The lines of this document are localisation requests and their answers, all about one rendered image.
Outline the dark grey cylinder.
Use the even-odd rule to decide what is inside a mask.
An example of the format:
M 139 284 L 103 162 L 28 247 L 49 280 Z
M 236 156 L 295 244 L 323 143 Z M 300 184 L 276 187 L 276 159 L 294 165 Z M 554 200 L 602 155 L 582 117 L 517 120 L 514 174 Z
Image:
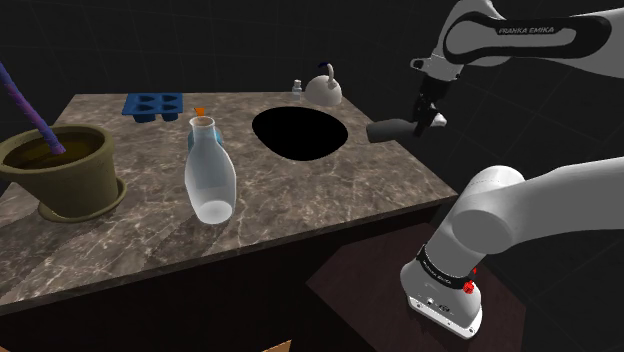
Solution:
M 368 124 L 366 134 L 370 143 L 388 142 L 411 136 L 417 125 L 403 119 L 388 119 Z

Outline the black sink basin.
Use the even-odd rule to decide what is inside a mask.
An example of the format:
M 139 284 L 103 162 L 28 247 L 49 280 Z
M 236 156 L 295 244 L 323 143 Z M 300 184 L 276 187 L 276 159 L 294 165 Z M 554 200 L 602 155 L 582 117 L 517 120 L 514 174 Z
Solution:
M 282 106 L 254 117 L 252 129 L 272 152 L 294 161 L 326 157 L 342 147 L 349 133 L 328 113 L 306 107 Z

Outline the dark robot stand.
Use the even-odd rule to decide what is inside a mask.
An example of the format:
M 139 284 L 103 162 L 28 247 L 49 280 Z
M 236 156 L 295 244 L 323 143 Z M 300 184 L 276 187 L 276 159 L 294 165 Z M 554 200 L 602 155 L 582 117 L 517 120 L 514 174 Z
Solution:
M 523 352 L 525 306 L 483 264 L 477 267 L 483 320 L 464 340 L 408 306 L 401 267 L 434 232 L 427 224 L 341 247 L 309 287 L 376 352 Z

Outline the blue object with orange tip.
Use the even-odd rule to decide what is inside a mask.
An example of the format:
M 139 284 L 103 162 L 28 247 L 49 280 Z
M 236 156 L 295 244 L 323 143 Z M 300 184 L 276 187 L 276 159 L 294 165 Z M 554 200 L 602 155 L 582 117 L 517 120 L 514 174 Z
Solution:
M 205 109 L 203 107 L 196 107 L 194 109 L 195 113 L 197 116 L 204 116 L 205 115 Z M 223 138 L 222 138 L 222 134 L 221 131 L 218 127 L 215 127 L 215 136 L 216 136 L 216 140 L 220 145 L 223 145 Z M 193 144 L 193 137 L 189 136 L 189 147 L 192 147 Z

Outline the clear glass bottle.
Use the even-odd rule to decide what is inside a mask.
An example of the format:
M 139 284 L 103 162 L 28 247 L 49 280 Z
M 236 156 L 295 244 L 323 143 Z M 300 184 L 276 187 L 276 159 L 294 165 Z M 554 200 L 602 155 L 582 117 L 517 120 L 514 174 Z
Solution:
M 226 222 L 236 205 L 233 162 L 211 117 L 197 116 L 189 123 L 193 143 L 185 165 L 185 186 L 191 206 L 203 223 Z

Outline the blue mould tray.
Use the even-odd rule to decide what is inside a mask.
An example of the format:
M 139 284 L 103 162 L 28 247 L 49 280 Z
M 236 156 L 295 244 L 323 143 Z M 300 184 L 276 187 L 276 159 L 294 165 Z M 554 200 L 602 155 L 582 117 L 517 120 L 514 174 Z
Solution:
M 158 115 L 165 122 L 178 119 L 184 111 L 181 93 L 129 93 L 121 115 L 131 116 L 136 123 L 148 123 Z

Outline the olive plant pot with saucer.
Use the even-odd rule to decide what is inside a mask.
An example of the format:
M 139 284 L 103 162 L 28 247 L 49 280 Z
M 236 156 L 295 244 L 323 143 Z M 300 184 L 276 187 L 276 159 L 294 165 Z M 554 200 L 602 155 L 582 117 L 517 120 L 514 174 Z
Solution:
M 34 196 L 53 222 L 83 222 L 118 206 L 127 186 L 115 172 L 112 135 L 90 124 L 51 130 L 64 153 L 54 155 L 35 129 L 15 135 L 0 143 L 0 178 Z

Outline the purple plant stem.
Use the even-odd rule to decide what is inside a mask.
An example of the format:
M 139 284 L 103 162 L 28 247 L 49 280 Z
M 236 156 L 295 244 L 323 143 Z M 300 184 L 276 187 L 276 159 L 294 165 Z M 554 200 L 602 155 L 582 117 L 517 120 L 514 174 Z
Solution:
M 8 96 L 13 100 L 25 117 L 36 127 L 47 143 L 53 155 L 61 155 L 66 152 L 65 147 L 60 143 L 50 126 L 41 118 L 39 113 L 31 106 L 7 72 L 5 66 L 0 61 L 0 83 L 7 91 Z

